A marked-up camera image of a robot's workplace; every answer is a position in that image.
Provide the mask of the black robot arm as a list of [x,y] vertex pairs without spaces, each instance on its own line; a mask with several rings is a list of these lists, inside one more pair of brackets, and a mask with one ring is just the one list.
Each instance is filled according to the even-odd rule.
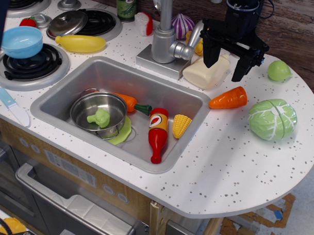
[[233,82],[240,82],[252,67],[261,66],[269,46],[256,34],[259,19],[262,16],[265,0],[227,0],[227,12],[223,21],[204,18],[204,29],[200,32],[203,39],[204,64],[210,68],[218,60],[221,49],[234,55],[237,62]]

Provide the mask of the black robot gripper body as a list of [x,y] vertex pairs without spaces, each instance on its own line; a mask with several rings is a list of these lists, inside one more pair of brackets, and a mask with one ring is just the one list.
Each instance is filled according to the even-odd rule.
[[269,50],[269,46],[260,39],[253,28],[251,31],[241,35],[234,35],[232,28],[226,29],[224,21],[204,18],[202,20],[204,28],[200,32],[200,37],[209,37],[219,41],[221,49],[237,55],[245,50],[259,50],[259,61],[257,66],[261,66],[265,60],[265,53]]

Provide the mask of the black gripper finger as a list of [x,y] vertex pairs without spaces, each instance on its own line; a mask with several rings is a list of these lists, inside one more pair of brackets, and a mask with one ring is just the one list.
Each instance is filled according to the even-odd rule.
[[219,60],[221,47],[219,45],[219,41],[216,41],[215,39],[204,37],[203,40],[203,62],[208,68],[210,68]]
[[233,82],[240,82],[243,76],[248,74],[252,67],[258,65],[259,53],[259,50],[249,49],[237,54],[240,59],[237,62],[232,76]]

